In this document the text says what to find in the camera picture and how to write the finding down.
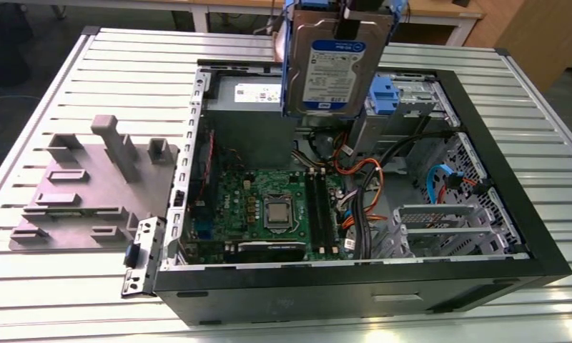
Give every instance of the hard drive label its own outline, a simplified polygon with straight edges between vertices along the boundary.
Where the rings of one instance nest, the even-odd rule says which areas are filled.
[[[339,109],[355,81],[353,64],[362,58],[361,41],[318,39],[311,44],[302,101],[310,109]]]

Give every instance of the table leg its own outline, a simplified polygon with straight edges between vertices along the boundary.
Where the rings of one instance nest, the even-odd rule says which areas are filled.
[[[190,13],[194,31],[207,33],[207,6],[190,4]]]
[[[67,8],[66,6],[50,5],[50,9],[53,10],[54,17],[57,18],[57,20],[65,19],[65,9],[66,8]]]
[[[449,39],[446,40],[445,45],[462,46],[463,42],[466,41],[469,32],[473,30],[476,22],[477,22],[476,19],[459,18],[459,23],[453,28],[453,31],[450,32],[450,36],[449,36]]]

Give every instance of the metal bracket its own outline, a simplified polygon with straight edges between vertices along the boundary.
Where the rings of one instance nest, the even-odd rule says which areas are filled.
[[[121,298],[155,297],[155,272],[158,269],[162,236],[165,234],[165,219],[147,218],[139,221],[135,238],[125,253],[125,280],[122,282]]]

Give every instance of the white label sticker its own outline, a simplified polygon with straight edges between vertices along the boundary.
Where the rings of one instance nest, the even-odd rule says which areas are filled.
[[[235,102],[278,103],[281,84],[237,84]]]
[[[302,91],[302,101],[309,108],[338,109],[345,106],[355,81],[351,67],[362,58],[365,47],[357,41],[313,42]]]
[[[355,247],[355,241],[353,239],[345,238],[342,247],[347,250],[353,250],[353,248]]]
[[[351,149],[351,148],[349,148],[349,147],[346,146],[346,144],[343,144],[343,145],[341,146],[341,151],[346,154],[346,156],[351,156],[353,149]]]

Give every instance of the slotted metal surface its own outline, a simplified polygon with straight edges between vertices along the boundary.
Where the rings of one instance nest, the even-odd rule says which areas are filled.
[[[118,298],[122,253],[7,252],[8,230],[50,160],[39,150],[50,134],[74,132],[82,143],[98,143],[87,130],[91,117],[113,114],[118,131],[131,135],[133,143],[145,143],[149,137],[177,143],[201,58],[270,61],[271,42],[121,29],[102,29],[78,40],[0,169],[0,339],[572,341],[572,276],[458,314],[187,327],[159,299]],[[455,72],[572,263],[572,138],[508,58],[489,49],[393,44],[381,65]]]

